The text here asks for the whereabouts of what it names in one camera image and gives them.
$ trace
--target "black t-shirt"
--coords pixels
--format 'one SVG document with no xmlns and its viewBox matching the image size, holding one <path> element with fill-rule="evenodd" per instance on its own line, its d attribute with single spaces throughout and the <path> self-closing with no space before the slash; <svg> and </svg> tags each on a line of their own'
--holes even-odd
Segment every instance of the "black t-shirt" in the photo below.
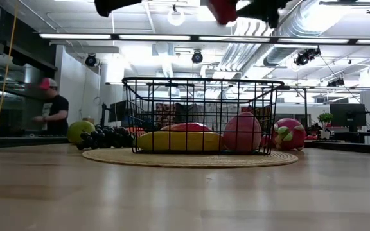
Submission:
<svg viewBox="0 0 370 231">
<path fill-rule="evenodd" d="M 47 103 L 52 103 L 51 109 L 49 110 L 49 115 L 55 115 L 62 110 L 69 110 L 68 100 L 60 95 L 55 96 L 50 99 Z M 47 122 L 47 133 L 50 135 L 67 135 L 68 122 L 67 118 L 58 121 L 48 121 Z"/>
</svg>

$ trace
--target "green melon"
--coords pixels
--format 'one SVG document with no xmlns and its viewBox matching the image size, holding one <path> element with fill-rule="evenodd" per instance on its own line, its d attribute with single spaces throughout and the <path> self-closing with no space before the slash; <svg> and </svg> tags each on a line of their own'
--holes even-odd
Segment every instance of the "green melon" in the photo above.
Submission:
<svg viewBox="0 0 370 231">
<path fill-rule="evenodd" d="M 82 142 L 81 133 L 91 133 L 95 131 L 95 126 L 89 121 L 77 121 L 68 128 L 67 138 L 71 144 L 79 144 Z"/>
</svg>

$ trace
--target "security camera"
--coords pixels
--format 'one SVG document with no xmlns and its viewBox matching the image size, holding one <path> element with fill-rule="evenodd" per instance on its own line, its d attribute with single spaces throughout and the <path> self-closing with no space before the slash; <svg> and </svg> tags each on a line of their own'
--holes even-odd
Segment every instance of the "security camera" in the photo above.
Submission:
<svg viewBox="0 0 370 231">
<path fill-rule="evenodd" d="M 88 67 L 96 67 L 100 61 L 96 59 L 96 54 L 89 54 L 87 59 L 85 59 L 85 64 Z"/>
<path fill-rule="evenodd" d="M 192 62 L 194 64 L 200 64 L 204 57 L 202 56 L 202 53 L 200 51 L 195 51 L 192 55 Z"/>
</svg>

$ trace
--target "grapes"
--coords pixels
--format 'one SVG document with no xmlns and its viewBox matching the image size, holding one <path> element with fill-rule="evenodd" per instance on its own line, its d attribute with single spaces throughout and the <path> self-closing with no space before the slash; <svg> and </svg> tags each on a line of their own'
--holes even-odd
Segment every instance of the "grapes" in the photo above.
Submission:
<svg viewBox="0 0 370 231">
<path fill-rule="evenodd" d="M 81 138 L 84 140 L 76 147 L 79 150 L 86 148 L 97 149 L 97 148 L 127 148 L 132 147 L 134 136 L 129 134 L 129 131 L 122 127 L 101 127 L 95 126 L 96 130 L 87 133 L 81 133 Z"/>
</svg>

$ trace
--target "man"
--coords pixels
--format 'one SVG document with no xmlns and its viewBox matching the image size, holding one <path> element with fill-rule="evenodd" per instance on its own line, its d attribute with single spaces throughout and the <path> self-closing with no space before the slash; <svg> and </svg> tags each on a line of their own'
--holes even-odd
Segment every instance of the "man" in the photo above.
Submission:
<svg viewBox="0 0 370 231">
<path fill-rule="evenodd" d="M 47 135 L 67 135 L 68 100 L 58 94 L 57 83 L 51 78 L 44 78 L 39 89 L 43 90 L 48 98 L 44 109 L 49 110 L 49 113 L 34 117 L 33 121 L 46 124 Z"/>
</svg>

